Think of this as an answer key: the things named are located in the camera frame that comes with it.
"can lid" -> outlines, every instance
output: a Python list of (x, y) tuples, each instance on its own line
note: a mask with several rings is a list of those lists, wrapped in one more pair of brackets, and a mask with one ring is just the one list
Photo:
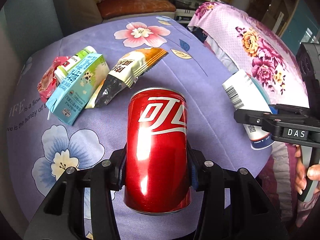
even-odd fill
[(54, 71), (54, 75), (59, 80), (59, 82), (62, 83), (66, 76), (68, 76), (68, 72), (62, 66), (58, 66)]
[(149, 90), (168, 90), (168, 91), (172, 91), (172, 92), (175, 92), (179, 95), (181, 95), (184, 99), (184, 95), (182, 95), (180, 92), (178, 92), (177, 90), (174, 90), (174, 89), (169, 89), (169, 88), (164, 88), (164, 87), (151, 87), (151, 88), (144, 88), (144, 89), (141, 89), (139, 90), (138, 92), (134, 93), (134, 95), (131, 97), (130, 101), (132, 100), (132, 98), (135, 96), (135, 95), (138, 95), (139, 93), (141, 92), (144, 92), (144, 91), (149, 91)]

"floral tablecloth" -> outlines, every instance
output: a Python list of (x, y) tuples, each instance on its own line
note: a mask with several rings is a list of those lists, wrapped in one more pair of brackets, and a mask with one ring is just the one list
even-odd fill
[[(74, 55), (88, 45), (104, 55), (110, 68), (136, 48), (162, 47), (169, 54), (107, 106), (83, 110), (73, 126), (64, 125), (55, 116), (48, 121), (48, 109), (37, 91), (38, 82), (55, 57)], [(267, 162), (271, 149), (252, 150), (243, 125), (233, 120), (234, 108), (221, 87), (230, 76), (193, 34), (174, 20), (161, 16), (98, 25), (36, 52), (22, 71), (7, 127), (10, 175), (27, 219), (31, 220), (44, 196), (68, 166), (92, 167), (124, 147), (130, 98), (147, 87), (167, 87), (185, 96), (188, 140), (193, 148), (223, 168), (246, 167), (256, 176)], [(113, 192), (112, 196), (121, 239), (130, 240), (174, 239), (191, 233), (196, 228), (202, 202), (202, 193), (192, 191), (192, 203), (183, 211), (153, 217), (126, 207), (123, 190)], [(85, 190), (84, 217), (85, 232), (91, 237), (89, 189)]]

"coca-cola can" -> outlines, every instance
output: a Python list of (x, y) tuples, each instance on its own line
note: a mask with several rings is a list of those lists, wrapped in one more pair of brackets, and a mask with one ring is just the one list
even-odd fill
[(174, 90), (153, 87), (133, 95), (128, 110), (124, 203), (147, 215), (190, 204), (187, 104)]

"milk carton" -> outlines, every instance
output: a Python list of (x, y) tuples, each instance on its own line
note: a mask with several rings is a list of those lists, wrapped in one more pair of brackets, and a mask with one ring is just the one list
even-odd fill
[(88, 54), (57, 87), (46, 106), (63, 123), (72, 125), (108, 73), (102, 54)]

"finger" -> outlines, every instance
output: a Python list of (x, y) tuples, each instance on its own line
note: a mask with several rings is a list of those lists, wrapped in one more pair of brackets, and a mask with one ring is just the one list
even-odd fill
[(296, 153), (294, 154), (294, 156), (295, 156), (295, 157), (301, 157), (301, 147), (300, 147), (300, 146), (297, 148), (297, 151), (296, 151)]
[(306, 179), (300, 179), (296, 177), (295, 185), (297, 185), (299, 188), (305, 190), (307, 186), (307, 180)]
[(299, 195), (302, 195), (302, 189), (297, 185), (295, 185), (295, 188), (296, 188), (296, 191), (299, 193)]
[(300, 179), (304, 179), (306, 177), (306, 168), (302, 163), (302, 159), (298, 158), (297, 164), (296, 164), (296, 173), (299, 176)]
[(309, 167), (307, 176), (311, 180), (320, 180), (320, 164)]

